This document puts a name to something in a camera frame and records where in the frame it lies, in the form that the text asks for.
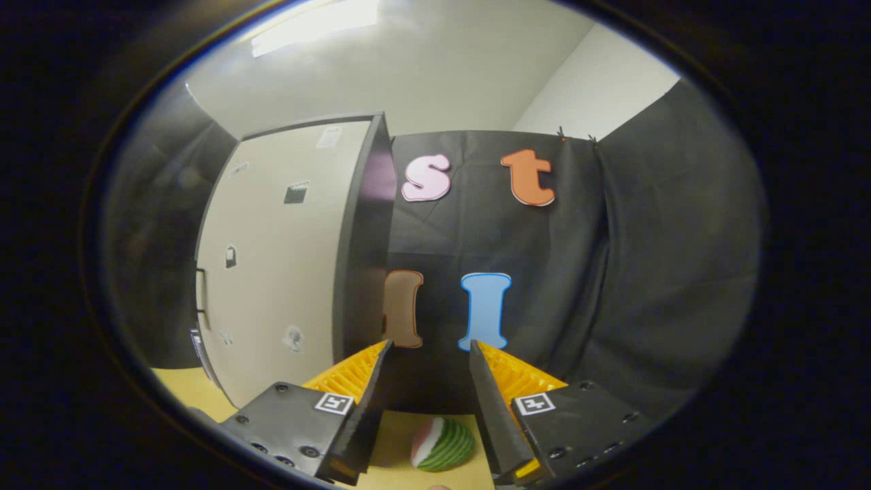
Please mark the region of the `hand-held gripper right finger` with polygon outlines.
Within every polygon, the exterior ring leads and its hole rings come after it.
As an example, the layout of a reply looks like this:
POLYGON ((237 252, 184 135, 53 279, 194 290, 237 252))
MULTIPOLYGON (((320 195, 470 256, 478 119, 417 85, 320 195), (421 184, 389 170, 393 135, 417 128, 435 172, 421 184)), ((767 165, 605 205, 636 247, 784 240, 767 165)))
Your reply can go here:
POLYGON ((654 428, 599 382, 560 381, 485 342, 471 342, 469 369, 477 425, 499 485, 588 477, 654 428))

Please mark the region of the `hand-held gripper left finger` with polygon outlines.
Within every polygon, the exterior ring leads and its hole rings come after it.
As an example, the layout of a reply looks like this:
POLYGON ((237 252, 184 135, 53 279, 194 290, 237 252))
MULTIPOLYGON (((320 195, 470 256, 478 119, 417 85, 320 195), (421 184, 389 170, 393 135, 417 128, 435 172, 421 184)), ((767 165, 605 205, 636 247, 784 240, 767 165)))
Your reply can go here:
POLYGON ((222 434, 290 474, 357 484, 382 421, 378 379, 394 342, 340 361, 304 385, 274 382, 220 423, 222 434))

